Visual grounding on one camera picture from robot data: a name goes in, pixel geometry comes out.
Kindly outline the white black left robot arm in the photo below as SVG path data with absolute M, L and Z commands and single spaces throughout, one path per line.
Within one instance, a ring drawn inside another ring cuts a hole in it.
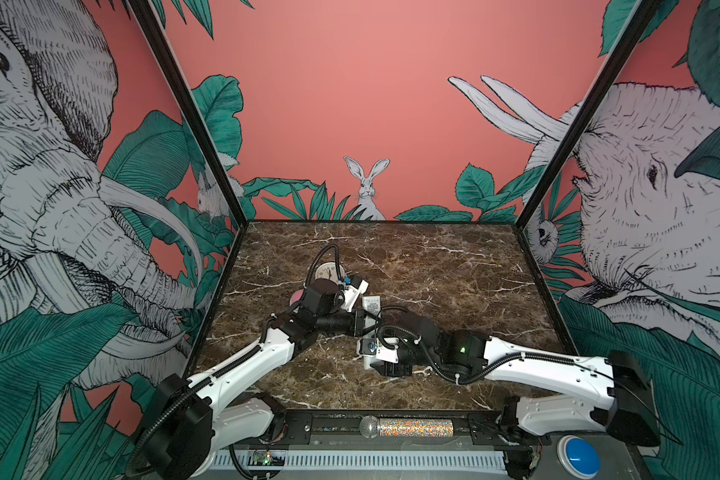
M 155 473 L 162 479 L 190 479 L 209 469 L 218 450 L 267 432 L 279 404 L 265 395 L 243 403 L 237 398 L 307 350 L 320 334 L 362 335 L 365 320 L 354 305 L 367 288 L 358 275 L 339 282 L 315 279 L 236 354 L 187 379 L 171 375 L 163 380 L 135 433 L 125 478 Z

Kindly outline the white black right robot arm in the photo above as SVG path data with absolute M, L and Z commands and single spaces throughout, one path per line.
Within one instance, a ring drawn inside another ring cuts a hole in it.
M 453 385 L 504 381 L 548 391 L 540 399 L 507 401 L 497 421 L 504 430 L 533 436 L 601 432 L 635 446 L 661 443 L 652 386 L 625 351 L 591 357 L 549 352 L 472 330 L 447 331 L 405 312 L 369 327 L 358 352 L 366 368 L 387 377 L 425 366 Z

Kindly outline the white remote control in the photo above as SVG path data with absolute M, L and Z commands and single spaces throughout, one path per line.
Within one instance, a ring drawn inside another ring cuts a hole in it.
M 372 365 L 375 361 L 376 345 L 374 331 L 381 307 L 380 296 L 364 296 L 362 298 L 362 309 L 365 312 L 365 320 L 363 327 L 364 334 L 358 341 L 358 354 L 361 356 L 363 367 L 366 370 L 372 370 Z

